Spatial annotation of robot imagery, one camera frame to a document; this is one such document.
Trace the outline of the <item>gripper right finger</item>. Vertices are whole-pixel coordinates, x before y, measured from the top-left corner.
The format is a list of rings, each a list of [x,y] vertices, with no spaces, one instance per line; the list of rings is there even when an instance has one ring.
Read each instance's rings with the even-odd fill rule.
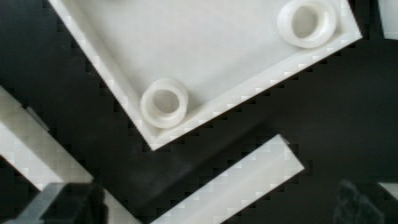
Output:
[[[398,197],[380,183],[339,182],[332,223],[398,224]]]

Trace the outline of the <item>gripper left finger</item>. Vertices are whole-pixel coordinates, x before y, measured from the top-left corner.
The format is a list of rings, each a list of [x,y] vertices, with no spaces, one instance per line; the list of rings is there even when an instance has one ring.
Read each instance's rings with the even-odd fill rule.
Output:
[[[105,191],[96,183],[49,183],[12,224],[106,224]]]

